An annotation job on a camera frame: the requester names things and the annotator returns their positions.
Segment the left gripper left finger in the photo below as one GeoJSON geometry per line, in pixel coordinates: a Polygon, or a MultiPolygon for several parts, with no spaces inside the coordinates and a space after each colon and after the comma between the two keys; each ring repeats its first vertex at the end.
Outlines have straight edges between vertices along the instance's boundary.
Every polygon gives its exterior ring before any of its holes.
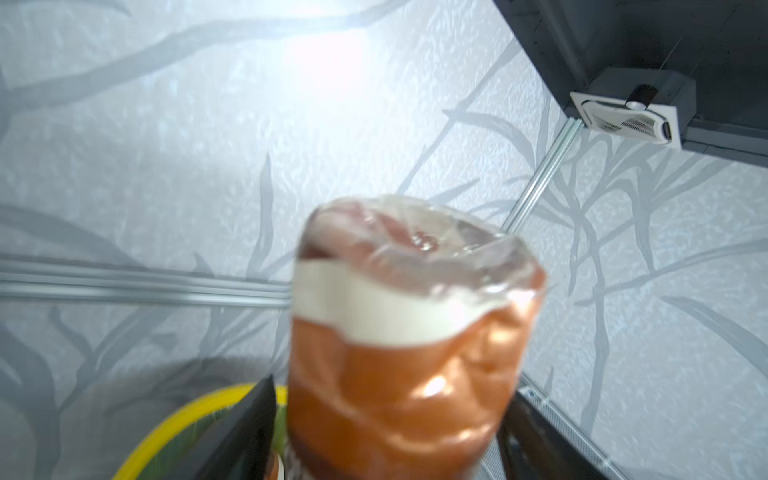
{"type": "Polygon", "coordinates": [[[259,381],[165,475],[167,479],[263,479],[277,399],[272,376],[259,381]]]}

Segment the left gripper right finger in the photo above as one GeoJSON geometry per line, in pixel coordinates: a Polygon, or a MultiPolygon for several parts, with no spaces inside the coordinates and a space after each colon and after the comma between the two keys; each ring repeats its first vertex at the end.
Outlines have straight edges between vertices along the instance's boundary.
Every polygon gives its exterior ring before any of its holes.
{"type": "Polygon", "coordinates": [[[496,434],[508,480],[607,480],[518,390],[496,434]]]}

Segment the brown coffee bottle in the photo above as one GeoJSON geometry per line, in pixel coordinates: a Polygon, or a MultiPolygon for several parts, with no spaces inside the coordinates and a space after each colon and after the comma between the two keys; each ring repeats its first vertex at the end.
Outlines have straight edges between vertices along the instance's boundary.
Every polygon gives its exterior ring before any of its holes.
{"type": "Polygon", "coordinates": [[[406,196],[308,218],[294,264],[289,479],[469,479],[512,400],[547,275],[526,244],[406,196]]]}

